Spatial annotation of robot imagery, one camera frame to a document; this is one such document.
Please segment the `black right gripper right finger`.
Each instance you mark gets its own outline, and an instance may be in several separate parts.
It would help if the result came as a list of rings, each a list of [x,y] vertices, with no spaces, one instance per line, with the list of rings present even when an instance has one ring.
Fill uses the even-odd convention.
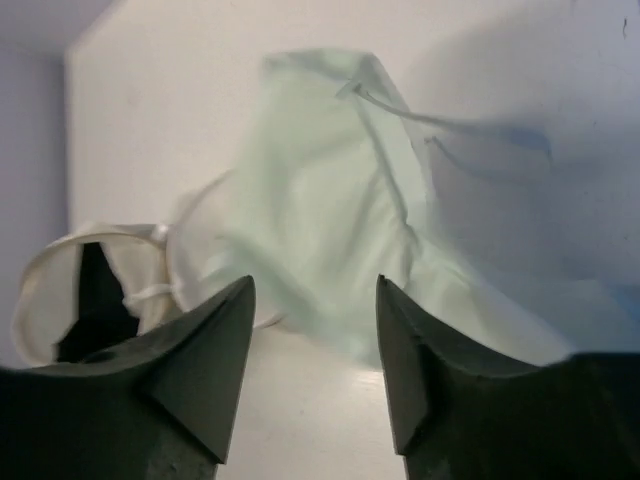
[[[635,479],[639,357],[533,366],[481,345],[377,282],[394,448],[410,479]]]

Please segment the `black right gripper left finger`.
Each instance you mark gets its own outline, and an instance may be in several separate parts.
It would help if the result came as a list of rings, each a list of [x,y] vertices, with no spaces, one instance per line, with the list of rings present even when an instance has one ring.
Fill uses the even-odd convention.
[[[212,479],[229,453],[256,289],[80,363],[1,372],[5,479]]]

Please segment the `black bra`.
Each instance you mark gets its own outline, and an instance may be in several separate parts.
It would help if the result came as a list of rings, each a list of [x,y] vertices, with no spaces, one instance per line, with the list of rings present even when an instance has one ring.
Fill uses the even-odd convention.
[[[79,363],[94,352],[138,335],[140,319],[124,305],[124,292],[99,242],[82,246],[76,321],[56,345],[56,361]]]

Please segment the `white mesh laundry bag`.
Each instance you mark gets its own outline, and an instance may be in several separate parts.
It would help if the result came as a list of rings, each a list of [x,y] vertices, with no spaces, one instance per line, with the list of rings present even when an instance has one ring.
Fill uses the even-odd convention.
[[[175,307],[166,225],[89,223],[47,245],[25,267],[11,336],[20,357],[41,366],[80,359],[144,334]]]

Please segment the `pale green bra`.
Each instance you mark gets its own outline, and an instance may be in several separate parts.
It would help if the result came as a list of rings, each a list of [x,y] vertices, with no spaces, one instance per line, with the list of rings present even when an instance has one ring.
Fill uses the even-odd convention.
[[[381,364],[376,285],[394,282],[476,342],[533,365],[571,344],[489,285],[445,236],[415,116],[381,62],[343,49],[267,56],[231,168],[185,197],[167,239],[177,304],[190,310],[254,278],[260,322]]]

